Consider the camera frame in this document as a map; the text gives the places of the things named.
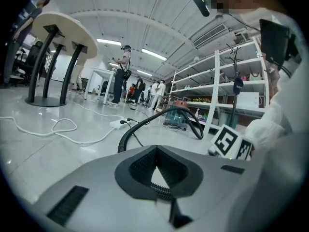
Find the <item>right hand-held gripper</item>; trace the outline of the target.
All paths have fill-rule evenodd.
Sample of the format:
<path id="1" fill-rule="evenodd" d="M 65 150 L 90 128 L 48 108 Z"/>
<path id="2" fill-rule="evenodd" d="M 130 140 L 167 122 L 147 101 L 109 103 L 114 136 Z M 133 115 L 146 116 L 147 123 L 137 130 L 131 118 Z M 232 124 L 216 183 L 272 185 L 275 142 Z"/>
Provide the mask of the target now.
<path id="1" fill-rule="evenodd" d="M 252 148 L 253 144 L 249 139 L 223 125 L 212 138 L 208 154 L 231 160 L 250 160 Z"/>

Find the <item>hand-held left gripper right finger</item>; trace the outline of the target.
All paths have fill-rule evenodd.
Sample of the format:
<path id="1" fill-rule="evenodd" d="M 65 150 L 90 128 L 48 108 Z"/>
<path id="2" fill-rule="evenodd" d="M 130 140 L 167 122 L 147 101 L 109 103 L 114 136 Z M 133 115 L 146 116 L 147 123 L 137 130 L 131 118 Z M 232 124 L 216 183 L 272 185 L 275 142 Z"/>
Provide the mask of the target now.
<path id="1" fill-rule="evenodd" d="M 156 232 L 256 232 L 249 202 L 261 174 L 265 154 L 251 161 L 196 154 L 157 146 L 160 169 L 178 172 L 170 188 Z"/>

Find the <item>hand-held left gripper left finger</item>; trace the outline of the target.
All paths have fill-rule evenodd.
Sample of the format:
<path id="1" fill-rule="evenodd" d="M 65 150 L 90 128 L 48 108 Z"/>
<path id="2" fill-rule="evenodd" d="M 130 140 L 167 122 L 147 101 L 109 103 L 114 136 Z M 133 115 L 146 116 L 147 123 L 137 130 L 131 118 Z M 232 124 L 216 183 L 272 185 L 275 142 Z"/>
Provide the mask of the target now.
<path id="1" fill-rule="evenodd" d="M 92 160 L 49 187 L 34 208 L 48 228 L 62 232 L 174 232 L 168 208 L 140 180 L 142 158 L 155 147 Z"/>

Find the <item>person's right forearm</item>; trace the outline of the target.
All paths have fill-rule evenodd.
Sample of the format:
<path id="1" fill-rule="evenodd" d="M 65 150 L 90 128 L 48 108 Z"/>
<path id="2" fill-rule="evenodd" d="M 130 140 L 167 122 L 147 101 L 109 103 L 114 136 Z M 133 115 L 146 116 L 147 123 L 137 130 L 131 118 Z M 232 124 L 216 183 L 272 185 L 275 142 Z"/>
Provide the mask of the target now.
<path id="1" fill-rule="evenodd" d="M 273 147 L 276 140 L 284 134 L 285 129 L 281 125 L 265 119 L 256 119 L 247 126 L 244 136 L 258 151 Z"/>

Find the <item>red and teal vacuum cleaner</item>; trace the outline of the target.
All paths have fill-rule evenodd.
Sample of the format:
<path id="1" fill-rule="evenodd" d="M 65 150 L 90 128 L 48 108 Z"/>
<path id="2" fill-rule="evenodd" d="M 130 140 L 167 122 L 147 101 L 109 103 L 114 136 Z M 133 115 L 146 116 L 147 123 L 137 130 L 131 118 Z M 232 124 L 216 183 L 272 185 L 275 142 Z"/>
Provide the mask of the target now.
<path id="1" fill-rule="evenodd" d="M 169 101 L 166 108 L 184 107 L 188 110 L 187 102 L 184 100 Z M 163 125 L 167 128 L 186 131 L 188 123 L 181 111 L 173 110 L 165 114 Z"/>

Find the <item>black coat stand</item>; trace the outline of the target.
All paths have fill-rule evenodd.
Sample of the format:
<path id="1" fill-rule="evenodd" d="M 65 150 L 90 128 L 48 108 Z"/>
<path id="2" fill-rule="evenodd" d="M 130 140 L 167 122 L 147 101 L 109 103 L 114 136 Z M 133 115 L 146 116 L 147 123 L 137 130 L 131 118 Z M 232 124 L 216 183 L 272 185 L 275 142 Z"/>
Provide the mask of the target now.
<path id="1" fill-rule="evenodd" d="M 236 47 L 236 49 L 233 46 L 227 45 L 229 47 L 229 49 L 231 50 L 231 55 L 232 57 L 228 57 L 228 59 L 231 59 L 233 61 L 233 66 L 234 66 L 234 77 L 230 77 L 229 79 L 234 79 L 236 77 L 240 77 L 240 72 L 238 71 L 238 62 L 240 62 L 241 60 L 237 58 L 237 53 L 239 48 Z M 234 94 L 234 103 L 233 103 L 233 107 L 232 107 L 232 112 L 231 112 L 231 116 L 230 116 L 230 121 L 228 126 L 229 127 L 233 127 L 233 123 L 234 123 L 234 119 L 235 119 L 235 114 L 236 114 L 236 108 L 237 108 L 237 99 L 238 96 Z"/>

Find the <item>white box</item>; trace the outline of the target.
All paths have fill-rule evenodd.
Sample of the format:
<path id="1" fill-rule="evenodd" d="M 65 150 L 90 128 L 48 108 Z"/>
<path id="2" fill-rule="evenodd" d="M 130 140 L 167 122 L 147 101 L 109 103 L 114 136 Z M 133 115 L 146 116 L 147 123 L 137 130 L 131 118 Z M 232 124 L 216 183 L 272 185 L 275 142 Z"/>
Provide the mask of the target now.
<path id="1" fill-rule="evenodd" d="M 258 92 L 241 92 L 237 99 L 237 108 L 258 108 L 260 103 Z"/>

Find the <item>black cap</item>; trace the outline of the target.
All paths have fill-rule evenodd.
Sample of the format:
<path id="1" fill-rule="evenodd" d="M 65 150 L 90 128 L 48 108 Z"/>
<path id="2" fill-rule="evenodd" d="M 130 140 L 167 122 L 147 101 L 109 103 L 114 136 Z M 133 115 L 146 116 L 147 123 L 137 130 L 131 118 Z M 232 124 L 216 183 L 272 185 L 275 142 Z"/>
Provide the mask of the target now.
<path id="1" fill-rule="evenodd" d="M 234 79 L 233 92 L 235 95 L 239 95 L 244 83 L 240 77 Z"/>

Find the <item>white shelving rack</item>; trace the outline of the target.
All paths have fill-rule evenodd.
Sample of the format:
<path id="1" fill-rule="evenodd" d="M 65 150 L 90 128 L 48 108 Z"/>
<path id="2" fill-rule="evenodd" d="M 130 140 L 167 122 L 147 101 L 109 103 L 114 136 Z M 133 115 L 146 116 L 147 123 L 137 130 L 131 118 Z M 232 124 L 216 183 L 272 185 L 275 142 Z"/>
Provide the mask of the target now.
<path id="1" fill-rule="evenodd" d="M 233 128 L 245 127 L 254 119 L 261 118 L 270 103 L 266 63 L 261 52 L 261 42 L 253 37 L 233 46 L 239 48 L 238 71 L 244 83 L 240 92 L 258 92 L 258 108 L 236 108 Z M 217 131 L 223 124 L 229 124 L 234 103 L 233 61 L 231 50 L 215 50 L 188 67 L 176 71 L 171 82 L 170 98 L 187 102 L 188 108 L 198 116 L 204 132 Z"/>

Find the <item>person's white jacket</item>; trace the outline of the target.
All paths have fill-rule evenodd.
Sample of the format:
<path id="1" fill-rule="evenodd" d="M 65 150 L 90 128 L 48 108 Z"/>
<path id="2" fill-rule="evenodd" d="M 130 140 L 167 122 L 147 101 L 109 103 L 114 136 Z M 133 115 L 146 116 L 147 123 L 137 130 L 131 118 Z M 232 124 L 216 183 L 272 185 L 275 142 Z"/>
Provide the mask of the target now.
<path id="1" fill-rule="evenodd" d="M 309 45 L 290 17 L 275 12 L 275 25 L 295 35 L 295 57 L 279 72 L 278 92 L 253 132 L 273 132 L 254 139 L 250 181 L 233 206 L 230 232 L 295 232 L 309 214 Z"/>

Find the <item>white power strip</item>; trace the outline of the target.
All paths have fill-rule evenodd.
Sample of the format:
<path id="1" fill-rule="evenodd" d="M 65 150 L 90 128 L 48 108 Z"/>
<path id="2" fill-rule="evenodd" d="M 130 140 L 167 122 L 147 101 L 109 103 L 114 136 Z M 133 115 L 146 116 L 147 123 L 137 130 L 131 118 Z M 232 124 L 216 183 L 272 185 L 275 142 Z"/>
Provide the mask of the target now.
<path id="1" fill-rule="evenodd" d="M 120 130 L 121 128 L 124 128 L 130 124 L 131 124 L 130 121 L 120 119 L 120 120 L 115 120 L 115 121 L 110 122 L 110 127 L 112 129 Z"/>

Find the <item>black body-worn pack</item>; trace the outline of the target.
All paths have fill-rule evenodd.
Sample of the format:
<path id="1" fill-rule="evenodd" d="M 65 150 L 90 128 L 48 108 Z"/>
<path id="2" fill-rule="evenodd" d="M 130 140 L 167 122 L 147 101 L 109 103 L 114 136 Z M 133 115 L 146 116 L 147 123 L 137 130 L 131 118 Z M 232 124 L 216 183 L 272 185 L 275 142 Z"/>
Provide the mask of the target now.
<path id="1" fill-rule="evenodd" d="M 274 63 L 280 70 L 285 61 L 296 57 L 298 50 L 295 45 L 295 35 L 281 24 L 260 19 L 261 52 L 266 61 Z"/>

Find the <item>ceiling light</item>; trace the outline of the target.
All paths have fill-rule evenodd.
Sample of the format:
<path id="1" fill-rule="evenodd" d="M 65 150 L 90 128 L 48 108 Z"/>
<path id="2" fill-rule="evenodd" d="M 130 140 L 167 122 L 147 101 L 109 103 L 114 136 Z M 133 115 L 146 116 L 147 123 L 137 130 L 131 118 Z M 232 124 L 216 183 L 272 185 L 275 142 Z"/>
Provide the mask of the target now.
<path id="1" fill-rule="evenodd" d="M 112 41 L 112 40 L 106 40 L 106 39 L 97 39 L 97 42 L 103 43 L 103 44 L 113 44 L 113 45 L 121 46 L 121 42 L 118 42 L 118 41 Z"/>
<path id="2" fill-rule="evenodd" d="M 148 55 L 150 55 L 150 56 L 156 57 L 156 58 L 158 58 L 158 59 L 160 59 L 160 60 L 162 60 L 162 61 L 166 61 L 166 60 L 167 60 L 166 57 L 161 56 L 161 55 L 159 55 L 159 54 L 157 54 L 157 53 L 154 53 L 154 52 L 152 52 L 152 51 L 146 50 L 146 49 L 144 49 L 144 48 L 143 48 L 141 51 L 142 51 L 143 53 L 145 53 L 145 54 L 148 54 Z"/>

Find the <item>white table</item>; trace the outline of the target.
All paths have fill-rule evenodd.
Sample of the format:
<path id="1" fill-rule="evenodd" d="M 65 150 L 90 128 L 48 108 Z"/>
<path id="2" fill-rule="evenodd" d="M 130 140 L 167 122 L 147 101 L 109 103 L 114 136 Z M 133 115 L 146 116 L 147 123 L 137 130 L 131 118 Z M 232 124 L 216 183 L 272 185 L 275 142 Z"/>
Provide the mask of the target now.
<path id="1" fill-rule="evenodd" d="M 104 99 L 103 99 L 103 104 L 106 104 L 109 93 L 110 93 L 110 91 L 112 91 L 111 85 L 112 85 L 113 78 L 114 78 L 114 72 L 110 71 L 110 70 L 106 70 L 106 69 L 100 69 L 100 68 L 92 68 L 91 69 L 91 75 L 90 75 L 90 78 L 88 79 L 83 99 L 87 100 L 88 93 L 89 93 L 90 87 L 91 87 L 91 82 L 95 78 L 95 75 L 98 75 L 101 78 L 101 84 L 100 84 L 100 87 L 99 87 L 98 99 L 99 99 L 100 91 L 102 89 L 102 85 L 103 85 L 104 81 L 108 80 L 108 84 L 106 86 Z"/>

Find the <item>black office chair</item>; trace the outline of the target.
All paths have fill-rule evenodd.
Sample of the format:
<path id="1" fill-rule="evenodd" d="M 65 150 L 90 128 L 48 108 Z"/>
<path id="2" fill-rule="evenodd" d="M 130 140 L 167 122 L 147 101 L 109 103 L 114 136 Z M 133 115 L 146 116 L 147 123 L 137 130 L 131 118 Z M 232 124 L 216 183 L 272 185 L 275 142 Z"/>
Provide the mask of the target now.
<path id="1" fill-rule="evenodd" d="M 21 74 L 21 77 L 25 80 L 25 85 L 28 85 L 31 80 L 32 72 L 34 65 L 36 63 L 37 57 L 39 55 L 39 52 L 41 50 L 41 47 L 43 45 L 43 42 L 37 41 L 30 49 L 28 56 L 26 57 L 25 62 L 22 61 L 22 55 L 24 53 L 24 50 L 22 50 L 21 54 L 18 54 L 21 58 L 16 58 L 15 60 L 15 67 L 16 70 L 20 69 L 23 70 L 25 73 Z"/>

